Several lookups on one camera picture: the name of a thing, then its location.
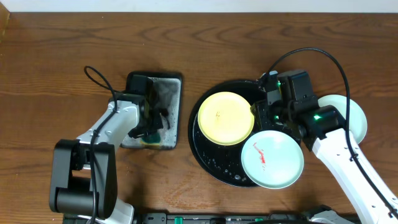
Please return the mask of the yellow plate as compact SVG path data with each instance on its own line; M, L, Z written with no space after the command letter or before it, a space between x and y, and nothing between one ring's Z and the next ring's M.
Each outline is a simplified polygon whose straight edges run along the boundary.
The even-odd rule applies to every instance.
M207 97L199 107L197 120L204 136L222 146L242 142L254 127L251 105L241 95L230 91Z

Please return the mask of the mint green plate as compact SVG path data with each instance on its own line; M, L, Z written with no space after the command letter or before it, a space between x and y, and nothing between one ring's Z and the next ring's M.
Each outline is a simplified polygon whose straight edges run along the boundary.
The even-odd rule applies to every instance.
M326 95L318 100L320 107L332 105L346 119L346 97L343 95ZM349 103L349 130L357 143L361 143L368 130L368 121L362 108L353 100Z
M304 157L300 145L278 131L261 131L243 145L241 164L246 175L267 189L283 189L302 174Z

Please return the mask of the green scrub sponge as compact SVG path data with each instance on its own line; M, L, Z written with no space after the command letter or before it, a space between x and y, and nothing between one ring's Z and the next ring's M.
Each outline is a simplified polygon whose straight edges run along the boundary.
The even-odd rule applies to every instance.
M141 143L146 146L158 146L161 142L161 136L158 132L146 135L141 138Z

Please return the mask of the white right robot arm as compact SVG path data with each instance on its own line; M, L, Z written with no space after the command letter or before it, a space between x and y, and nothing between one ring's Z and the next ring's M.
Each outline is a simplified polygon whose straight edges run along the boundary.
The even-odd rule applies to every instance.
M358 146L367 131L365 114L354 101L349 108L354 119L350 123L350 142L353 151L358 154L359 164L350 160L351 154L342 128L327 133L323 140L316 139L312 151L333 174L362 223L397 223L397 218L366 180L369 177L388 204L397 208L397 197ZM245 142L241 163L246 175L257 185L267 189L282 189L300 177L304 158L299 144L290 136L267 130L254 134Z

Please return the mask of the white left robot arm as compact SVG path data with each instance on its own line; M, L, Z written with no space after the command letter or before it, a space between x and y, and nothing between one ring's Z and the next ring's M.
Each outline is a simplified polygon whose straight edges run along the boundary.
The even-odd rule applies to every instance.
M116 152L125 137L140 138L163 127L165 97L113 93L99 120L76 139L61 139L53 150L49 207L87 223L132 223L134 207L118 197Z

